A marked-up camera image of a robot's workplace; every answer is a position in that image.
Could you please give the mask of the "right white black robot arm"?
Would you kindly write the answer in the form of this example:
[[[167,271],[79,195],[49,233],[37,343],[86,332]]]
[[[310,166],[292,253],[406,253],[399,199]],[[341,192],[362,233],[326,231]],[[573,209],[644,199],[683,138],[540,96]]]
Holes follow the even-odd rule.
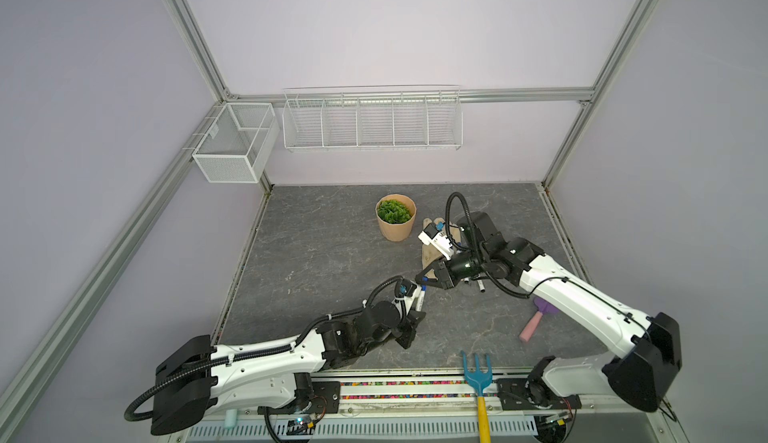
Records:
[[[650,316],[606,295],[522,237],[505,239],[489,215],[473,212],[459,222],[461,242],[447,225],[429,223],[419,239],[439,258],[417,277],[441,289],[463,280],[488,280],[503,292],[552,304],[605,346],[580,358],[542,358],[528,374],[525,398],[545,409],[570,396],[614,395],[631,407],[657,411],[682,368],[680,327],[671,316]]]

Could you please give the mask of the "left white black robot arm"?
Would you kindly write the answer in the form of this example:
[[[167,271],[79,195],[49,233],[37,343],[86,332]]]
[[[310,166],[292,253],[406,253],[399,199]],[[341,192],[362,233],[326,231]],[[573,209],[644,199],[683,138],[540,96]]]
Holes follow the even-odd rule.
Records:
[[[395,341],[407,349],[426,314],[408,298],[320,317],[297,336],[246,345],[193,337],[155,369],[155,383],[124,411],[148,420],[154,436],[190,428],[204,416],[247,406],[307,405],[312,375],[346,368]]]

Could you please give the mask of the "black pen cap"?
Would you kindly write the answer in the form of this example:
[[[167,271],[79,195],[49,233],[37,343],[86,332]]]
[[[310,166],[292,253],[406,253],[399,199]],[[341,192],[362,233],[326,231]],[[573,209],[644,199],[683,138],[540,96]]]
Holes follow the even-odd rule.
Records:
[[[418,299],[416,300],[416,305],[415,305],[416,311],[422,311],[425,294],[426,294],[426,286],[422,285],[420,294],[418,296]]]

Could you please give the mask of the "beige work glove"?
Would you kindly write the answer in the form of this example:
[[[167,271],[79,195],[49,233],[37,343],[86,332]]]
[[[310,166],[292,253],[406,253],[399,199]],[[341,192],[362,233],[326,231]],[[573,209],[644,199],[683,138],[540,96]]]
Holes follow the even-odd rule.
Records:
[[[436,226],[440,226],[444,222],[445,220],[442,217],[438,217],[436,219],[424,218],[422,220],[422,228],[425,229],[430,223],[434,223]],[[449,226],[449,229],[451,230],[451,235],[454,238],[454,240],[458,243],[461,243],[462,236],[461,236],[460,229],[453,224]],[[421,256],[422,268],[426,268],[432,261],[440,258],[441,256],[442,256],[442,253],[438,249],[436,249],[433,245],[424,244],[422,246],[422,256]]]

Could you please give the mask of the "beige plant pot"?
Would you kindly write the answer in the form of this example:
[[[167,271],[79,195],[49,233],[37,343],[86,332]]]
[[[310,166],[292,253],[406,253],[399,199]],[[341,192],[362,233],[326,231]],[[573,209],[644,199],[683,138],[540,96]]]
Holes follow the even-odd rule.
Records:
[[[414,201],[402,194],[386,195],[375,206],[379,229],[392,242],[401,242],[409,237],[416,212]]]

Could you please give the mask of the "green artificial plant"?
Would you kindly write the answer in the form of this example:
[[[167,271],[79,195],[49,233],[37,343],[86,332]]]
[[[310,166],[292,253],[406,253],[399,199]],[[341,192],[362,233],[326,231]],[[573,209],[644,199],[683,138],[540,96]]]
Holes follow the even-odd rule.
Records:
[[[407,223],[412,218],[413,213],[405,203],[388,199],[378,205],[377,216],[385,223],[398,225]]]

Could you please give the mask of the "pink chalk block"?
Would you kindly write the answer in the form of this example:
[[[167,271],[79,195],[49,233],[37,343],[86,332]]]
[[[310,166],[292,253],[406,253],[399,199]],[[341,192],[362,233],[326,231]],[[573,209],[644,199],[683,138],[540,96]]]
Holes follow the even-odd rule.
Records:
[[[536,307],[536,312],[529,319],[529,321],[526,323],[525,327],[519,334],[519,339],[522,342],[528,342],[532,338],[541,320],[545,316],[557,314],[559,312],[559,309],[555,305],[551,304],[550,302],[548,302],[543,298],[535,297],[533,299],[533,303]]]

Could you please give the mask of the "small white mesh basket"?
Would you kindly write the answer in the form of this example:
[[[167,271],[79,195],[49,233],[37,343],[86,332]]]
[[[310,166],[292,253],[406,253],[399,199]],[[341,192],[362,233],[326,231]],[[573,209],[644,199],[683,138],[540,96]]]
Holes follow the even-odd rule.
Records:
[[[270,103],[228,102],[215,114],[193,151],[210,183],[259,183],[279,135]]]

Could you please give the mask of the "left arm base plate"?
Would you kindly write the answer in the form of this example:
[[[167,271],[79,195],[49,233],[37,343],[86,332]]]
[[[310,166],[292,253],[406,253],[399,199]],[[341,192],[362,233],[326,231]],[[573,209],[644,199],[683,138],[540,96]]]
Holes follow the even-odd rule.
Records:
[[[341,382],[330,381],[312,381],[312,388],[299,388],[295,398],[289,403],[271,408],[270,413],[274,415],[291,414],[336,414],[339,412],[341,403]]]

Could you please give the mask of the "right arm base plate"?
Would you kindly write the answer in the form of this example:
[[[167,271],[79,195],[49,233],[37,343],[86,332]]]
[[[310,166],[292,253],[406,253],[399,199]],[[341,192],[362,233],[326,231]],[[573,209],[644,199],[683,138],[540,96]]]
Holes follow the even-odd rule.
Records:
[[[579,396],[557,396],[543,383],[528,381],[527,377],[500,378],[496,381],[497,396],[503,410],[579,410]]]

